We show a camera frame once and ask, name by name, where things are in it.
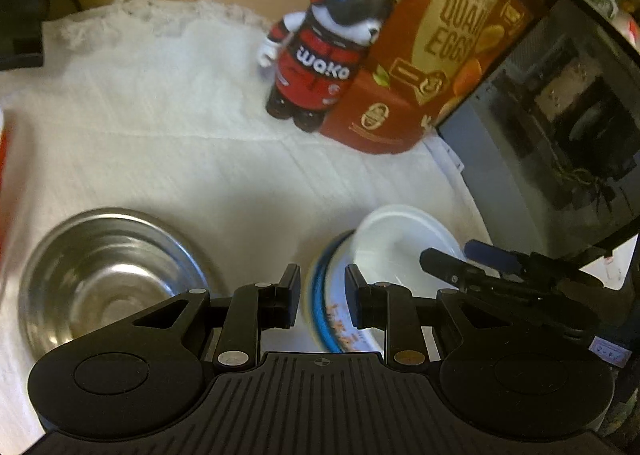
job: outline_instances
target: metal plate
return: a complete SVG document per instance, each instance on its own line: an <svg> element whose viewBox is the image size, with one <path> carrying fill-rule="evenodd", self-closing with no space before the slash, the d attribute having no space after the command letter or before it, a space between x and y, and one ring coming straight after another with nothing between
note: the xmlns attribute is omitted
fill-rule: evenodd
<svg viewBox="0 0 640 455"><path fill-rule="evenodd" d="M35 359L74 338L216 280L207 258L140 212L78 214L42 239L22 274L19 320Z"/></svg>

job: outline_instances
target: panda figurine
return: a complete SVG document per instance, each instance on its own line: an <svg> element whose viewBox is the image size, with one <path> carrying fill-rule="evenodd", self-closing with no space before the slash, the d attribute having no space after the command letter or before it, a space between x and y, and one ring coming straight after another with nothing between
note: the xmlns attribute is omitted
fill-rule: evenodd
<svg viewBox="0 0 640 455"><path fill-rule="evenodd" d="M275 24L258 51L258 64L276 64L266 109L274 118L293 117L306 132L346 92L378 39L396 0L310 0L306 12Z"/></svg>

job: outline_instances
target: white bowl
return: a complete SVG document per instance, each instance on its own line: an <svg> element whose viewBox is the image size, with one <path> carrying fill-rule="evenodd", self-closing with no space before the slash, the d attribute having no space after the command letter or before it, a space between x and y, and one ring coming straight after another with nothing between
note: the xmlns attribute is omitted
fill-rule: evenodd
<svg viewBox="0 0 640 455"><path fill-rule="evenodd" d="M453 286L421 269L420 254L430 247L465 260L453 235L431 215L411 206L385 206L360 224L351 257L367 283L388 281L414 296L435 298L438 290Z"/></svg>
<svg viewBox="0 0 640 455"><path fill-rule="evenodd" d="M344 294L344 270L353 260L351 241L346 239L334 253L324 279L324 308L328 326L343 352L384 352L385 333L377 329L358 330Z"/></svg>

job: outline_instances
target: red object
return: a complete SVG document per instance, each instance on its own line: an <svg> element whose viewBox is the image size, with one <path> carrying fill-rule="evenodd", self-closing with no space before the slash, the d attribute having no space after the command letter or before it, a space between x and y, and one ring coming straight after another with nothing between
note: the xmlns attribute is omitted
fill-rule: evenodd
<svg viewBox="0 0 640 455"><path fill-rule="evenodd" d="M289 29L284 25L284 21L281 20L277 24L274 24L269 32L267 38L272 42L282 42L289 35Z"/></svg>
<svg viewBox="0 0 640 455"><path fill-rule="evenodd" d="M4 121L4 114L0 110L0 191L2 190L2 175L4 174L4 164L6 163L7 149L9 146L8 132L6 129L6 123ZM0 256L4 249L4 239L6 237L7 229L0 229Z"/></svg>
<svg viewBox="0 0 640 455"><path fill-rule="evenodd" d="M395 90L377 85L366 69L355 77L340 106L353 110L330 112L320 133L361 152L398 154L424 135L424 115Z"/></svg>
<svg viewBox="0 0 640 455"><path fill-rule="evenodd" d="M366 53L366 47L346 48L305 21L278 58L276 87L300 108L326 110L353 83Z"/></svg>
<svg viewBox="0 0 640 455"><path fill-rule="evenodd" d="M639 28L634 19L629 22L629 34L634 38L634 45L638 45Z"/></svg>

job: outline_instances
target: white cloth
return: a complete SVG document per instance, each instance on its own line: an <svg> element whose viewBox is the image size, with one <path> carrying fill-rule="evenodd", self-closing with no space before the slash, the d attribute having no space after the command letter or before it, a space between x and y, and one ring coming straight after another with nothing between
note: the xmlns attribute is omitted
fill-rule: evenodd
<svg viewBox="0 0 640 455"><path fill-rule="evenodd" d="M45 24L43 69L0 73L12 131L0 194L2 455L42 434L26 395L19 276L43 235L76 212L122 206L166 220L208 253L227 293L277 281L291 261L305 271L385 204L431 213L460 243L488 238L437 138L368 156L269 117L270 79L255 64L267 27L206 0L117 1ZM263 347L317 349L302 319L267 331Z"/></svg>

